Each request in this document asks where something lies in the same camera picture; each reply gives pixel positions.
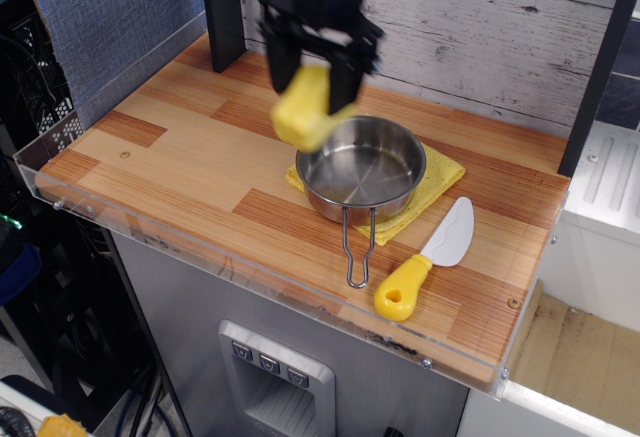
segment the black frame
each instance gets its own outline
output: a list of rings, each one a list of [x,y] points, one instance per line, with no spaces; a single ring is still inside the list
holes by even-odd
[[[616,0],[613,6],[600,51],[558,169],[559,174],[572,177],[575,173],[636,2],[637,0]]]
[[[213,70],[223,72],[246,50],[240,0],[204,0]]]

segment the wood grain surface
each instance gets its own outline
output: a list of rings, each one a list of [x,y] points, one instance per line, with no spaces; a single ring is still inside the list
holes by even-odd
[[[526,299],[564,202],[569,180],[556,169],[566,141],[364,88],[362,113],[401,123],[467,172],[376,248],[370,284],[356,290],[346,282],[341,225],[284,179],[295,149],[271,128],[277,95],[264,59],[248,53],[223,74],[210,65],[203,37],[47,164],[41,191],[90,208],[92,219],[114,230],[155,239],[181,258],[190,253],[212,271],[321,308],[380,345],[491,387],[520,314],[508,301]],[[431,271],[406,322],[378,317],[377,285],[422,248],[459,196],[471,198],[476,225],[462,262]],[[361,261],[368,240],[352,232],[350,242]],[[354,271],[359,280],[361,265]]]

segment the stainless steel pot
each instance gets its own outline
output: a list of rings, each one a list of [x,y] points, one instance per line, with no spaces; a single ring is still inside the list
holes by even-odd
[[[323,216],[342,222],[342,243],[349,267],[347,282],[361,289],[369,282],[369,257],[375,248],[376,221],[397,214],[422,180],[427,157],[422,144],[405,127],[387,119],[357,116],[334,132],[317,152],[296,155],[296,169],[311,205]],[[353,282],[348,226],[371,226],[364,278]]]

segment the white wooden wall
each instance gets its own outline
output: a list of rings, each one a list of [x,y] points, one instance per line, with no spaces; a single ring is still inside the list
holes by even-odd
[[[365,0],[383,28],[375,85],[567,136],[615,0]],[[262,50],[256,0],[245,35]]]

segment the pot handle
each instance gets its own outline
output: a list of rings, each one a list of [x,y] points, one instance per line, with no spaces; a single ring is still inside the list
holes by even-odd
[[[349,268],[347,270],[347,282],[354,289],[364,289],[369,283],[369,257],[373,254],[373,249],[376,246],[376,209],[372,207],[369,209],[369,216],[371,220],[371,238],[369,241],[369,250],[367,254],[364,256],[364,260],[362,261],[363,271],[364,271],[364,279],[359,284],[356,284],[353,281],[353,255],[349,250],[349,208],[342,208],[342,248],[344,252],[347,254],[347,259],[349,260]]]

